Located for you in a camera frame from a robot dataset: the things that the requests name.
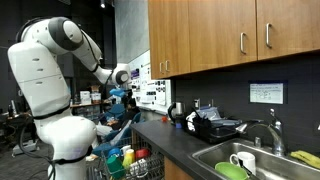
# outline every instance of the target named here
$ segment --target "dish rack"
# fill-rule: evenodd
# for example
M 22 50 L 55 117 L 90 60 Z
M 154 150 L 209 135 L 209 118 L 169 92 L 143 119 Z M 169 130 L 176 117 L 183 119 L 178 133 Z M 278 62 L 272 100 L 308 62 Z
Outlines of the dish rack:
M 123 146 L 131 145 L 131 148 L 136 152 L 136 150 L 139 150 L 141 148 L 147 148 L 150 151 L 150 155 L 146 158 L 144 158 L 143 163 L 139 163 L 136 161 L 137 165 L 133 165 L 128 168 L 124 168 L 123 170 L 119 171 L 125 171 L 123 173 L 123 177 L 120 179 L 116 179 L 113 177 L 114 174 L 119 174 L 119 171 L 116 172 L 110 172 L 109 168 L 107 166 L 107 152 L 103 151 L 101 152 L 102 159 L 103 159 L 103 171 L 106 175 L 107 180 L 162 180 L 164 179 L 164 156 L 159 153 L 158 151 L 152 150 L 152 146 L 145 142 L 142 138 L 124 138 L 119 140 L 121 142 L 114 142 L 115 144 L 121 144 L 119 146 L 115 146 L 119 149 L 121 149 Z M 118 157 L 121 162 L 123 161 L 123 156 Z

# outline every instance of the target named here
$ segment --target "kettle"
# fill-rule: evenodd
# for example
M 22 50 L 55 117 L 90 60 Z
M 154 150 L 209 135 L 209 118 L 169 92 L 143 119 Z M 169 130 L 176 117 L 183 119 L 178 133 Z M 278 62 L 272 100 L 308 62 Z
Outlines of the kettle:
M 168 116 L 175 123 L 178 118 L 183 118 L 184 116 L 184 103 L 182 102 L 173 102 L 168 108 Z

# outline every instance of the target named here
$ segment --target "green plate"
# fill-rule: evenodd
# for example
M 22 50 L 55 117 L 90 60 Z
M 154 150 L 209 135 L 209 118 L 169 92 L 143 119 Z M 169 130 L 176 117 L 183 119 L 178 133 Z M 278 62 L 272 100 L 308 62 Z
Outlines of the green plate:
M 232 180 L 245 180 L 248 178 L 244 169 L 229 162 L 217 163 L 215 169 Z

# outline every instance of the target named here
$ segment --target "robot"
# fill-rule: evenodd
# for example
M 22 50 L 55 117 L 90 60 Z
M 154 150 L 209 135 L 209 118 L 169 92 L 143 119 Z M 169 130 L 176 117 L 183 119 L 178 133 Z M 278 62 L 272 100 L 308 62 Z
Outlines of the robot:
M 99 66 L 101 51 L 74 22 L 64 17 L 27 22 L 8 50 L 10 66 L 32 112 L 39 138 L 53 146 L 49 179 L 86 179 L 85 156 L 96 138 L 96 126 L 71 114 L 70 93 L 57 56 L 71 52 L 101 83 L 128 85 L 127 64 L 114 70 Z

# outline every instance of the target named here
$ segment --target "sink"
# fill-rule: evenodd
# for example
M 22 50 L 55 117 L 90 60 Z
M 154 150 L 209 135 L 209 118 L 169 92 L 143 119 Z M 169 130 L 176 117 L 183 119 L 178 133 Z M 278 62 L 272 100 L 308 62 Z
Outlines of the sink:
M 247 151 L 256 157 L 256 176 L 262 180 L 319 179 L 320 170 L 312 168 L 291 157 L 278 157 L 269 147 L 255 147 L 253 143 L 241 138 L 232 139 L 192 154 L 199 165 L 212 171 L 218 177 L 225 177 L 214 170 L 219 162 L 229 162 L 231 154 Z

